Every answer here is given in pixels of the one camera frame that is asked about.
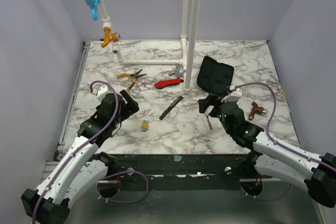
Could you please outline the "black fabric tool case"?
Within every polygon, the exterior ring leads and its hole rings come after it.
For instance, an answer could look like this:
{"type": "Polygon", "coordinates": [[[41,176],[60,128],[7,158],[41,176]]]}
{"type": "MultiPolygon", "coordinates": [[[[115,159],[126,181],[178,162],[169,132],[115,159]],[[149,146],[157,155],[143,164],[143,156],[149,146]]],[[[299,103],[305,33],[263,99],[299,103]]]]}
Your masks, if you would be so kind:
{"type": "Polygon", "coordinates": [[[205,56],[203,58],[196,83],[199,88],[209,94],[224,97],[227,87],[232,83],[234,67],[205,56]]]}

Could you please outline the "silver thinning scissors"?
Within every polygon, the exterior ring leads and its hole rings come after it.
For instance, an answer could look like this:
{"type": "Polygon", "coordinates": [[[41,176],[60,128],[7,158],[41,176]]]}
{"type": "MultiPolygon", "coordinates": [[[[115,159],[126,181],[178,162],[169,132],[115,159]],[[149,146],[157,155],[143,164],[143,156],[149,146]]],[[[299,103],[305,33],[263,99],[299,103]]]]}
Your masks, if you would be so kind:
{"type": "Polygon", "coordinates": [[[210,116],[209,116],[208,114],[206,114],[206,120],[207,120],[209,129],[210,129],[210,130],[213,130],[213,127],[212,127],[212,124],[211,124],[211,120],[210,120],[210,116]]]}

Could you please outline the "yellow grey hair clips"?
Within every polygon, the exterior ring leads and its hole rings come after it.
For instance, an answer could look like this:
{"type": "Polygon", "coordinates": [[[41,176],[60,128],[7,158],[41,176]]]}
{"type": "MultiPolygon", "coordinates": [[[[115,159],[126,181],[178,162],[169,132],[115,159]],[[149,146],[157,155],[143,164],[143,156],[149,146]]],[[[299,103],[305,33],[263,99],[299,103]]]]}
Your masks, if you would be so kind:
{"type": "Polygon", "coordinates": [[[149,121],[148,120],[143,120],[141,124],[141,131],[146,132],[149,130],[149,121]]]}

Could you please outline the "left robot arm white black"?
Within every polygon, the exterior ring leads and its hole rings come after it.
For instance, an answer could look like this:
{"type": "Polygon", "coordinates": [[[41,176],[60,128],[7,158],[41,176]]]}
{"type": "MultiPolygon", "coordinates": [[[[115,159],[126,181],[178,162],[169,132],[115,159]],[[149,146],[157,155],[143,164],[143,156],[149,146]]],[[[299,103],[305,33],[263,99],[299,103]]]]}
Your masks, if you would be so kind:
{"type": "Polygon", "coordinates": [[[80,125],[68,152],[36,187],[23,192],[21,200],[32,222],[64,223],[75,202],[98,180],[116,175],[115,160],[96,151],[116,128],[139,110],[126,90],[98,93],[96,112],[80,125]]]}

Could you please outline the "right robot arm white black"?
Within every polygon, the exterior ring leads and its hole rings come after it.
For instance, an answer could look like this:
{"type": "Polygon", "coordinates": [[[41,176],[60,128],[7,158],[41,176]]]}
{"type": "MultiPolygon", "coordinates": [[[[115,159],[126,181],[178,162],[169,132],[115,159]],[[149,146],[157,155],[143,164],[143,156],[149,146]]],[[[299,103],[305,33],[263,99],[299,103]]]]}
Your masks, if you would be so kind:
{"type": "Polygon", "coordinates": [[[209,95],[198,100],[199,112],[212,106],[210,116],[218,118],[225,132],[241,147],[250,150],[253,159],[243,162],[242,173],[257,174],[288,182],[305,190],[317,203],[335,207],[335,156],[312,153],[272,136],[268,130],[247,121],[236,102],[209,95]]]}

